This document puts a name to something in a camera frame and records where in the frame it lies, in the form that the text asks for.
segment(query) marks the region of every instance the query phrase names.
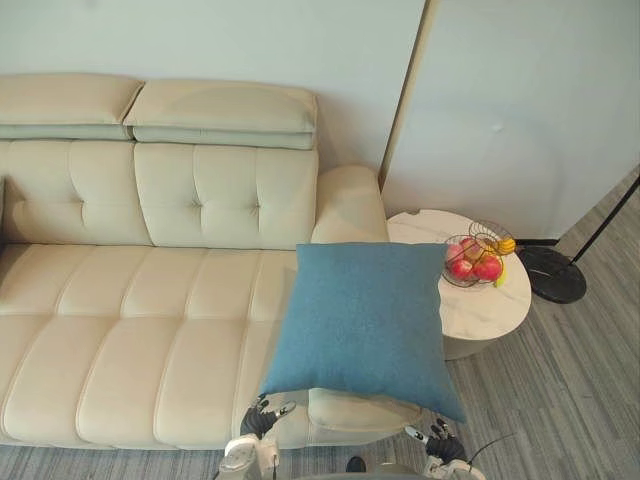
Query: fruit basket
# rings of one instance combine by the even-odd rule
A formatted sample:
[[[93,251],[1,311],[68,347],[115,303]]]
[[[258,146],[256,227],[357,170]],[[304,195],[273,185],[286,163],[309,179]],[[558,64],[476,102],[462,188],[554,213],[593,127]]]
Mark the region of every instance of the fruit basket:
[[[504,279],[502,257],[515,251],[513,236],[500,225],[479,221],[469,226],[468,235],[455,235],[448,245],[442,276],[458,287],[477,283],[498,286]]]

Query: marble tabletop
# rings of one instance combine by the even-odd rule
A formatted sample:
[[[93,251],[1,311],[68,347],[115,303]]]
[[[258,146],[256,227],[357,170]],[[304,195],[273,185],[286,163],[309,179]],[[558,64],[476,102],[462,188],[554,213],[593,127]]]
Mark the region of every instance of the marble tabletop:
[[[468,234],[471,220],[440,210],[400,213],[387,221],[392,242],[444,243],[453,235]],[[514,330],[531,305],[531,285],[515,253],[502,257],[505,282],[456,287],[440,278],[440,317],[444,335],[464,340],[491,340]]]

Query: apple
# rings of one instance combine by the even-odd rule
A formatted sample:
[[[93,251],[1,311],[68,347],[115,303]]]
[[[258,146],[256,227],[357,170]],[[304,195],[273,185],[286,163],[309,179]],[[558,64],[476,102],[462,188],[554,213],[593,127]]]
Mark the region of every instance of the apple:
[[[476,242],[473,237],[466,237],[460,242],[460,246],[464,249],[464,256],[472,262],[478,260],[485,253],[482,245]]]
[[[502,262],[495,255],[485,255],[473,266],[473,273],[480,280],[495,282],[502,273]]]
[[[462,258],[464,255],[464,248],[459,243],[449,245],[447,248],[447,262],[454,260],[455,258]]]
[[[473,264],[469,260],[460,258],[459,260],[451,262],[451,264],[448,265],[448,268],[454,277],[459,280],[464,280],[471,274]]]

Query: sofa armrest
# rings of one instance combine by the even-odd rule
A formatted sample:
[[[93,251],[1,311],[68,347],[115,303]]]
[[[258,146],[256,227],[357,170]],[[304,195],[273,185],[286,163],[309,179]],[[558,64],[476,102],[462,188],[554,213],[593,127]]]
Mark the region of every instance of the sofa armrest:
[[[382,197],[371,170],[348,165],[320,175],[312,243],[388,241]]]

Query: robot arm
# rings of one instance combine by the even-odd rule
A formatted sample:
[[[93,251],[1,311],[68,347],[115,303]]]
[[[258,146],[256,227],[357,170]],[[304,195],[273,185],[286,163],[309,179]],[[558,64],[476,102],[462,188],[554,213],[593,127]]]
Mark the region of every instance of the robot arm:
[[[291,413],[296,404],[289,402],[276,411],[265,412],[268,405],[264,395],[251,404],[242,419],[240,437],[231,440],[225,448],[217,480],[261,480],[268,470],[277,466],[275,441],[262,438],[279,419]]]

